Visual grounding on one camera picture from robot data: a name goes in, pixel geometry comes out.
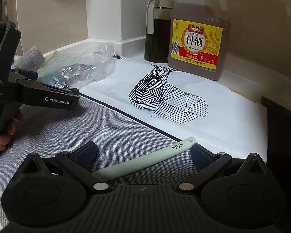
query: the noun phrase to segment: jug handle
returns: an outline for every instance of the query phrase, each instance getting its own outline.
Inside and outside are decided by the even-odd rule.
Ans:
[[[146,31],[148,34],[154,33],[154,9],[159,3],[159,0],[149,0],[146,9]]]
[[[227,5],[227,1],[226,0],[219,0],[219,4],[221,7],[221,11],[222,11],[222,18],[225,20],[229,20],[230,19],[230,14],[228,12],[228,5]]]

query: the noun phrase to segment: gray cloth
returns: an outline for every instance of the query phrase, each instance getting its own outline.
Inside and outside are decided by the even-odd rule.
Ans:
[[[14,142],[0,156],[0,198],[13,174],[31,152],[41,157],[55,156],[62,151],[72,152],[94,141],[98,145],[95,162],[89,172],[112,166],[175,143],[172,139],[101,104],[81,97],[76,111],[22,106],[26,119],[19,123]],[[197,172],[190,151],[157,165],[108,182],[177,186]],[[0,223],[8,220],[0,204]]]
[[[45,58],[36,46],[31,47],[24,56],[21,56],[12,65],[12,69],[19,68],[28,71],[38,71],[44,64]]]

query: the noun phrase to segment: plastic jug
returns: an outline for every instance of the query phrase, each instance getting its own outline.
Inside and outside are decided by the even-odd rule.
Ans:
[[[180,71],[218,80],[229,38],[226,0],[218,0],[216,18],[210,0],[178,0],[171,12],[168,65]]]
[[[167,63],[170,38],[170,12],[173,0],[149,0],[146,14],[145,60]]]

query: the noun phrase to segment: black edge trim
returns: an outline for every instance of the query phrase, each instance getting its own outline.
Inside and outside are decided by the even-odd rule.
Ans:
[[[112,110],[114,110],[114,111],[116,111],[116,112],[118,112],[118,113],[120,113],[120,114],[122,114],[122,115],[125,115],[126,117],[128,117],[128,118],[130,118],[130,119],[133,119],[134,121],[136,121],[136,122],[138,122],[138,123],[141,123],[142,125],[144,125],[144,126],[150,128],[150,129],[152,129],[152,130],[154,130],[154,131],[156,131],[156,132],[158,132],[158,133],[161,133],[162,135],[164,135],[164,136],[166,136],[166,137],[169,137],[169,138],[171,138],[172,140],[175,140],[176,142],[181,141],[181,139],[179,139],[179,138],[177,138],[177,137],[174,137],[173,135],[170,135],[170,134],[166,133],[165,131],[162,131],[162,130],[160,130],[160,129],[158,129],[158,128],[152,126],[152,125],[149,125],[148,123],[145,123],[145,122],[143,122],[143,121],[137,119],[136,117],[133,117],[133,116],[131,116],[130,114],[127,114],[127,113],[125,113],[124,111],[121,111],[121,110],[118,109],[118,108],[112,107],[111,105],[109,105],[109,104],[107,104],[107,103],[101,102],[100,100],[94,99],[94,98],[89,97],[89,96],[87,96],[87,95],[84,95],[84,94],[82,94],[82,93],[79,93],[79,95],[80,95],[80,96],[83,96],[83,97],[85,97],[85,98],[87,98],[87,99],[89,99],[89,100],[92,100],[92,101],[94,101],[94,102],[96,102],[96,103],[99,103],[99,104],[101,104],[101,105],[103,105],[103,106],[105,106],[105,107],[107,107],[107,108],[109,108],[109,109],[112,109]]]

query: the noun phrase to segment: silver screw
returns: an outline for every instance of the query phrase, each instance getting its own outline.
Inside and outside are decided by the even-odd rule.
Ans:
[[[182,183],[179,188],[183,191],[190,191],[194,188],[194,185],[192,183]]]
[[[99,191],[103,191],[109,188],[109,185],[107,183],[104,182],[98,182],[94,185],[94,189],[99,190]]]

